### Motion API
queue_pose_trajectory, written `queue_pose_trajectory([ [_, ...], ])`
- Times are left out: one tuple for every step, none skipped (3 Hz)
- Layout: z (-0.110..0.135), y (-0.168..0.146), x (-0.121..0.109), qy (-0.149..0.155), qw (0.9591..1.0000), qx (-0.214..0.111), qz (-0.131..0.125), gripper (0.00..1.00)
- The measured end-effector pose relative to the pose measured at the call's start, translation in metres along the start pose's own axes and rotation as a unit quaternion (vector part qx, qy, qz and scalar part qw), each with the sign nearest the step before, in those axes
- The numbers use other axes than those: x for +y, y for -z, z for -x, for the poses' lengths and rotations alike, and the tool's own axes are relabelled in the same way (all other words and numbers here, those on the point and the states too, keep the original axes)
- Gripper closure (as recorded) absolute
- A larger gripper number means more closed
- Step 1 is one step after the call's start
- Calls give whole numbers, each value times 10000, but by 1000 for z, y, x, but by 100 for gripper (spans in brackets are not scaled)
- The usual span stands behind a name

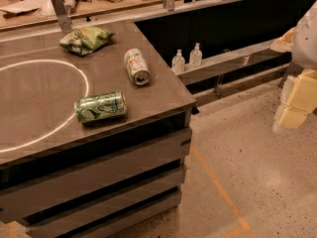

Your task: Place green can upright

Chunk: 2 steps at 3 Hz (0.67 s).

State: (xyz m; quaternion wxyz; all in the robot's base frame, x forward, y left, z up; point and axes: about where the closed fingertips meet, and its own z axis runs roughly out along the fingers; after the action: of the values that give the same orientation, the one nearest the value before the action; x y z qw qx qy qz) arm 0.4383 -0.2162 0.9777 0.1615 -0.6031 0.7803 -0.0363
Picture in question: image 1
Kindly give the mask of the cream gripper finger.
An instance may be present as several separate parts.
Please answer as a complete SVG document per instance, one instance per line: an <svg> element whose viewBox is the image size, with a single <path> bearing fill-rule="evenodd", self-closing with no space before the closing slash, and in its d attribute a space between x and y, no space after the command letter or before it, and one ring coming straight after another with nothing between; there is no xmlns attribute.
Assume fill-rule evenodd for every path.
<svg viewBox="0 0 317 238"><path fill-rule="evenodd" d="M298 129L317 108L317 71L304 69L299 75L289 75L280 94L272 130L284 133Z"/></svg>
<svg viewBox="0 0 317 238"><path fill-rule="evenodd" d="M281 37L277 38L271 45L270 48L279 53L287 53L292 50L292 41L294 35L294 28L288 30Z"/></svg>

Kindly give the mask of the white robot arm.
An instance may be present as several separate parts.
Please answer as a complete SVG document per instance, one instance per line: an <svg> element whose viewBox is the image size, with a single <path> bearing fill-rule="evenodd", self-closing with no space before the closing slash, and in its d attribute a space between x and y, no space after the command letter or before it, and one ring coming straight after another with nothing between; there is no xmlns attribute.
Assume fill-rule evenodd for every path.
<svg viewBox="0 0 317 238"><path fill-rule="evenodd" d="M303 68L297 76L286 77L272 126L274 132L297 129L317 108L317 1L270 48L291 52L292 62Z"/></svg>

